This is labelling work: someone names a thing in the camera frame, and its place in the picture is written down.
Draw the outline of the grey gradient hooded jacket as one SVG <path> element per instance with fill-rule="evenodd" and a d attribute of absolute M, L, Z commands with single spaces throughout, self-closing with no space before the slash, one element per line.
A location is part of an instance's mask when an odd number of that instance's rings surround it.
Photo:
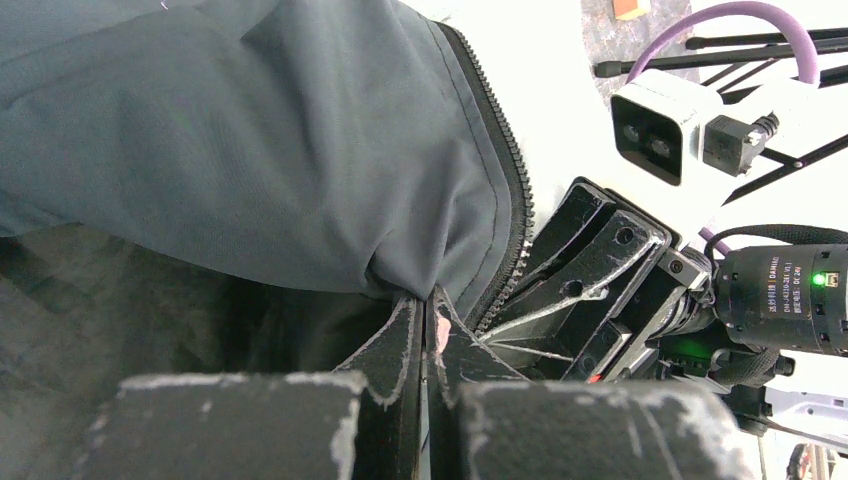
<path fill-rule="evenodd" d="M 465 36 L 400 1 L 1 5 L 1 475 L 76 479 L 144 375 L 330 372 L 404 297 L 471 332 L 531 242 Z"/>

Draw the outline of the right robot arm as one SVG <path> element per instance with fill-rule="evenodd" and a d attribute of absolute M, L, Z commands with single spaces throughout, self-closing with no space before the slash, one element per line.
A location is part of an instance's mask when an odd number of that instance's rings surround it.
<path fill-rule="evenodd" d="M 579 179 L 472 329 L 526 376 L 676 380 L 717 394 L 738 425 L 847 450 L 843 397 L 785 392 L 794 354 L 847 354 L 847 237 L 758 225 L 765 246 L 722 258 Z"/>

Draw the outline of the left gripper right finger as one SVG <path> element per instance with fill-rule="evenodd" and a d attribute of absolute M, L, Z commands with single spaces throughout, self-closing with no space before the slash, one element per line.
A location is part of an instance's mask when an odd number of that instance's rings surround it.
<path fill-rule="evenodd" d="M 426 303 L 430 464 L 436 479 L 752 479 L 724 404 L 686 384 L 531 381 Z"/>

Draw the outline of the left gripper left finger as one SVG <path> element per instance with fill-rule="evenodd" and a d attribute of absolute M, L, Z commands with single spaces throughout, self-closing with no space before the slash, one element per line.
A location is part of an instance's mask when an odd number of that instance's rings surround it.
<path fill-rule="evenodd" d="M 98 414 L 76 479 L 413 479 L 423 305 L 330 372 L 144 375 Z"/>

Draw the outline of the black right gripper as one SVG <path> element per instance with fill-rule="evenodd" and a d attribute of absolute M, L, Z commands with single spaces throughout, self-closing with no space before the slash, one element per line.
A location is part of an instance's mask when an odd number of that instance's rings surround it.
<path fill-rule="evenodd" d="M 574 182 L 476 324 L 504 363 L 539 380 L 631 373 L 657 338 L 694 329 L 712 266 L 610 189 Z"/>

